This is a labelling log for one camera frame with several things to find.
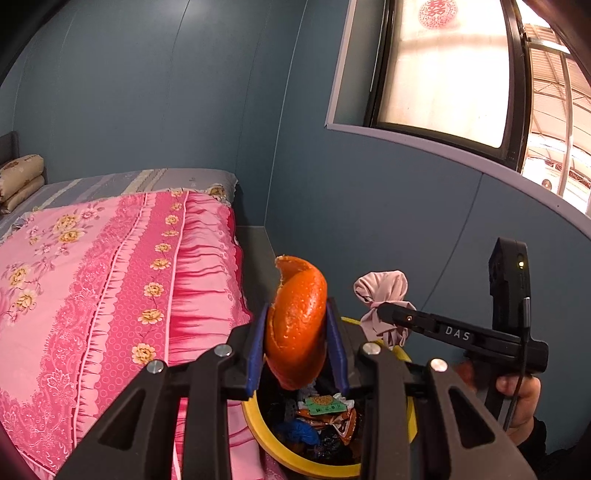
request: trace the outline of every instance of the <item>headboard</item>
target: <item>headboard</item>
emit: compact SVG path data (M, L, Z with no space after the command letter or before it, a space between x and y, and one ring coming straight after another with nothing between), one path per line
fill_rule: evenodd
M0 167L20 157L18 154L18 133L12 131L0 137Z

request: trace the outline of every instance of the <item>silver screw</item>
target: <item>silver screw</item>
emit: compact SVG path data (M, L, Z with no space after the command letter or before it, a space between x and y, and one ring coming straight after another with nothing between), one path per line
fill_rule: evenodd
M151 374L159 374L162 370L164 370L164 362L162 360L152 360L148 364L148 372Z
M213 353L217 356L229 356L232 353L232 347L227 343L222 343L213 349Z
M377 355L381 350L377 343L367 342L363 344L363 351L368 355Z
M444 372L447 370L447 362L445 360L441 360L440 358L434 358L431 360L431 368L436 372Z

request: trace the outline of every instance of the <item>red paper-cut decoration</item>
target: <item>red paper-cut decoration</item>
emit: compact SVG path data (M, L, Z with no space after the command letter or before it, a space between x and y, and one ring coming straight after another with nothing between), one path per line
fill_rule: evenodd
M428 0L418 11L418 20L425 28L443 28L457 15L454 0Z

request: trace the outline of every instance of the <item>window frame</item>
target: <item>window frame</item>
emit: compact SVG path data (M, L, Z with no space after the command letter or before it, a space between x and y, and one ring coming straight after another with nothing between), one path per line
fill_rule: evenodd
M403 1L385 0L384 3L384 16L376 53L374 75L363 126L435 140L484 156L511 170L521 172L525 161L527 137L531 124L532 78L527 36L517 4L513 0L499 0L505 17L509 44L509 98L503 140L501 146L495 148L457 135L378 121L389 60L392 55L397 53L395 46L392 48L394 44L392 36L399 27L397 21L401 18Z

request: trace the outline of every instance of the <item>floral blanket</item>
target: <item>floral blanket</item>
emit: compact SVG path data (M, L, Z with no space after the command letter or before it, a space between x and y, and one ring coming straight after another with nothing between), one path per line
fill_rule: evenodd
M249 321L233 230L226 205L172 190L35 212L0 247L0 420L40 478L149 361L193 360ZM278 475L228 409L235 478Z

